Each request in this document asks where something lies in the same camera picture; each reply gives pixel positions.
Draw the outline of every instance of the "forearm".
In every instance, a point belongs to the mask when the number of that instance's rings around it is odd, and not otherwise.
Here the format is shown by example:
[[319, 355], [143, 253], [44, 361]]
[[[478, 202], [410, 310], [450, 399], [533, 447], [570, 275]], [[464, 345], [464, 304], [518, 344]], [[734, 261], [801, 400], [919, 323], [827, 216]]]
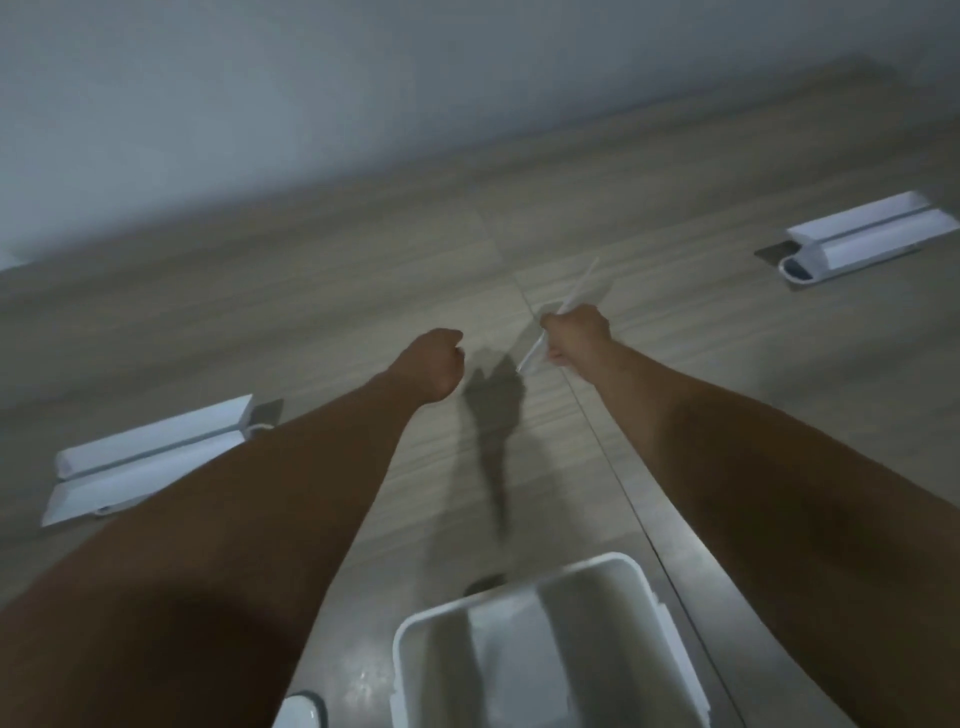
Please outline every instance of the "forearm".
[[[419, 404], [378, 376], [120, 516], [0, 615], [0, 702], [47, 716], [53, 692], [63, 716], [82, 703], [103, 711], [90, 719], [130, 718], [147, 704], [161, 719], [222, 684], [241, 691], [222, 696], [227, 713], [269, 717]], [[179, 670], [164, 674], [172, 703], [148, 677], [166, 661]], [[131, 704], [78, 694], [84, 666], [128, 686]]]
[[590, 361], [664, 492], [854, 719], [902, 724], [903, 705], [926, 724], [952, 719], [956, 509], [772, 407], [622, 345]]

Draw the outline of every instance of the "white stick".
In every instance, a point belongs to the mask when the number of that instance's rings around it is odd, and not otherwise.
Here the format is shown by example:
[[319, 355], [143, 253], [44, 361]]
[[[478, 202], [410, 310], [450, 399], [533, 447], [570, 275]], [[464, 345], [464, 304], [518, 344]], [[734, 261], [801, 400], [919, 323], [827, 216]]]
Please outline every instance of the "white stick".
[[[590, 277], [590, 274], [593, 273], [593, 268], [596, 267], [596, 264], [599, 261], [600, 261], [599, 256], [594, 258], [593, 262], [590, 263], [589, 267], [584, 272], [584, 274], [580, 276], [580, 279], [573, 284], [573, 288], [570, 290], [570, 292], [566, 295], [566, 298], [560, 304], [560, 308], [557, 309], [558, 314], [566, 313], [567, 311], [570, 310], [570, 307], [573, 306], [573, 302], [576, 300], [577, 296], [580, 295], [584, 285], [587, 283], [587, 279]], [[540, 337], [537, 339], [534, 345], [530, 348], [530, 351], [527, 352], [527, 355], [524, 356], [520, 360], [520, 363], [517, 365], [516, 371], [518, 374], [522, 373], [523, 368], [527, 365], [527, 362], [530, 361], [531, 357], [533, 357], [533, 355], [537, 352], [537, 350], [539, 350], [545, 343], [546, 343], [546, 331], [541, 331]]]

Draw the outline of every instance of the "floor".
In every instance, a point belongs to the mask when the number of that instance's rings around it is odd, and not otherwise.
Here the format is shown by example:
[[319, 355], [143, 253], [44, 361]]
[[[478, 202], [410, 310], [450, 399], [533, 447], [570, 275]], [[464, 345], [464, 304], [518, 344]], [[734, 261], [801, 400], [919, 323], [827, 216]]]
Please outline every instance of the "floor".
[[509, 374], [537, 336], [535, 315], [599, 255], [585, 298], [622, 341], [960, 503], [960, 237], [802, 291], [755, 255], [789, 225], [904, 189], [958, 199], [948, 172], [960, 133], [871, 69], [772, 87], [6, 272], [0, 602], [101, 525], [39, 529], [59, 449], [247, 393], [282, 400], [288, 420], [363, 382], [416, 334], [456, 327], [465, 382], [405, 433], [292, 690], [321, 694], [334, 726], [389, 724], [391, 641], [404, 618], [491, 579], [616, 550], [668, 605], [714, 725], [850, 725], [592, 389], [549, 366]]

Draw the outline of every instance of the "wall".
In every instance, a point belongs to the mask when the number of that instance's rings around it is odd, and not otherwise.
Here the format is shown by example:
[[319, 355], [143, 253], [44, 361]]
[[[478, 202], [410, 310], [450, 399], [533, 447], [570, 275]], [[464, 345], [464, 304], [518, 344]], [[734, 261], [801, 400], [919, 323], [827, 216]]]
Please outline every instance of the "wall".
[[34, 258], [755, 73], [950, 77], [948, 0], [6, 0], [0, 249]]

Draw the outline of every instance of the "fist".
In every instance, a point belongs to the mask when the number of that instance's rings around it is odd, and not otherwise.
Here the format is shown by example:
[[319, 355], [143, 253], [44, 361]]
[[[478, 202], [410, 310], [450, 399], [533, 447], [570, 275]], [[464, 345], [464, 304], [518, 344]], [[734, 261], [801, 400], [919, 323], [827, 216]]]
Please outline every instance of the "fist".
[[462, 331], [434, 328], [414, 339], [387, 369], [423, 402], [447, 398], [464, 378], [464, 351], [457, 344]]
[[548, 313], [540, 325], [550, 337], [548, 356], [561, 366], [572, 366], [584, 379], [590, 380], [590, 364], [610, 342], [610, 322], [595, 305], [578, 305], [569, 313]]

